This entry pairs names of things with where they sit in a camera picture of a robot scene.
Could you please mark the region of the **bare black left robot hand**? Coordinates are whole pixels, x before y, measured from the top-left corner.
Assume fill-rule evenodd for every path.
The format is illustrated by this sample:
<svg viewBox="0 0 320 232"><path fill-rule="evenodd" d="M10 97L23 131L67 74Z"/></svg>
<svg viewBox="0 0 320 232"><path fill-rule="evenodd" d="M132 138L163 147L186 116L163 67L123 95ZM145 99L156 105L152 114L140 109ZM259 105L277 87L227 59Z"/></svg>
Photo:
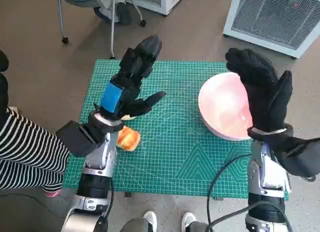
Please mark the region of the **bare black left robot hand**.
<svg viewBox="0 0 320 232"><path fill-rule="evenodd" d="M144 115L166 95L166 92L159 91L145 100L138 97L142 79L152 72L161 49L162 41L158 35L145 38L134 49L127 49L119 63L118 73L112 76L105 87L100 104L94 104L102 117L115 121L125 115Z"/></svg>

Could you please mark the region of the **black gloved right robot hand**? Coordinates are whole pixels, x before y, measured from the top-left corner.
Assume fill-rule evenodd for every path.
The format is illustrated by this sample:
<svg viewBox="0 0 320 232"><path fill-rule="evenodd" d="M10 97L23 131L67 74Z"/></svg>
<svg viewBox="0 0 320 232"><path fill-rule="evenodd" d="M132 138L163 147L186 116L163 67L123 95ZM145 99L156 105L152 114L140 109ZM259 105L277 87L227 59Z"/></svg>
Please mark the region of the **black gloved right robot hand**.
<svg viewBox="0 0 320 232"><path fill-rule="evenodd" d="M278 78L271 61L251 49L230 48L225 59L228 70L240 76L246 89L253 128L263 132L284 129L293 92L291 71Z"/></svg>

